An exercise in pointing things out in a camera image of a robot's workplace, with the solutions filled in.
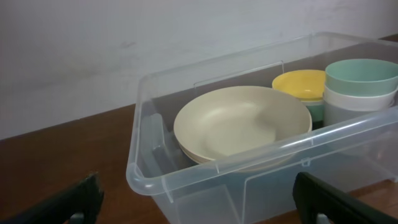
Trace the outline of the mint green small bowl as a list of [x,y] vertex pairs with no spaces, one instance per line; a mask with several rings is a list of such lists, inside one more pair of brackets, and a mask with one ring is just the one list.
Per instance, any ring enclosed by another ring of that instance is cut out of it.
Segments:
[[307,109],[309,110],[312,121],[313,122],[318,122],[318,121],[323,121],[324,117],[324,105],[307,105]]

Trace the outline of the cream plastic cup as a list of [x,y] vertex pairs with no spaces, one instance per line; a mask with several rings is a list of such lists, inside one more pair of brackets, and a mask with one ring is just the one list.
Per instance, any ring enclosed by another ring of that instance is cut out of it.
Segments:
[[324,87],[323,99],[330,105],[351,111],[377,111],[388,108],[394,101],[397,90],[379,96],[351,96],[337,93]]

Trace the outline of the large cream bowl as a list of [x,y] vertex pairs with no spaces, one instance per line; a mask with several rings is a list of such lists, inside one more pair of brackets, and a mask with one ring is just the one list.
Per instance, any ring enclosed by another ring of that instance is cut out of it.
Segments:
[[312,130],[307,107],[287,93],[263,86],[232,86],[198,96],[174,121],[186,154],[214,161]]
[[198,164],[214,161],[214,159],[209,159],[209,158],[200,157],[198,155],[195,155],[195,154],[191,153],[190,151],[188,151],[187,149],[185,149],[181,144],[178,144],[178,145],[180,146],[180,149],[183,151],[183,153],[187,157],[189,157],[191,160],[193,160],[194,162],[196,162]]

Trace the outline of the white small bowl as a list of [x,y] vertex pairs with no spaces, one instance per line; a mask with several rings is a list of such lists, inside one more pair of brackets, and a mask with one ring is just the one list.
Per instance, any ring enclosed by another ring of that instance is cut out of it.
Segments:
[[302,103],[305,106],[320,106],[320,105],[323,105],[323,100],[316,100],[316,101],[304,101],[304,100],[302,100]]

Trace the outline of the mint green plastic cup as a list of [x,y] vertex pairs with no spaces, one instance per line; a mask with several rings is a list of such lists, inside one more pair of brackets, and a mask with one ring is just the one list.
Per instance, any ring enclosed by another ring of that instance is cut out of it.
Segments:
[[384,60],[357,58],[329,64],[325,85],[351,96],[379,96],[397,89],[397,64]]

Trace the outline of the yellow small bowl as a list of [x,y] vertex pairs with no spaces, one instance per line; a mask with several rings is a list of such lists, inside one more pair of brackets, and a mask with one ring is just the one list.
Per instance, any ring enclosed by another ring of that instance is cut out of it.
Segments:
[[323,70],[294,70],[274,78],[272,88],[302,101],[320,101],[325,80],[326,73]]

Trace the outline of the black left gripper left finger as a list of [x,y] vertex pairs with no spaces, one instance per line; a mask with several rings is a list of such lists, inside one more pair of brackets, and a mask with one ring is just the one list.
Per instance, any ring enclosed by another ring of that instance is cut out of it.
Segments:
[[93,173],[1,224],[95,224],[103,199],[104,190]]

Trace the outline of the grey plastic cup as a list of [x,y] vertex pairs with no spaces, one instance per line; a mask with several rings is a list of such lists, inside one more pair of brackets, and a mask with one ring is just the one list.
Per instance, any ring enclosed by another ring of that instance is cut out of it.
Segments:
[[371,112],[346,110],[344,108],[339,108],[337,106],[333,106],[327,102],[324,102],[323,125],[329,126],[369,113]]

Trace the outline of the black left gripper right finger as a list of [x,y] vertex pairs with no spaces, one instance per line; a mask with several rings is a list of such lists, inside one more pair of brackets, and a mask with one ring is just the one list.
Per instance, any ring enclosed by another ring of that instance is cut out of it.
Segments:
[[299,172],[292,191],[300,221],[316,223],[324,214],[333,223],[397,224],[397,219],[376,210],[308,172]]

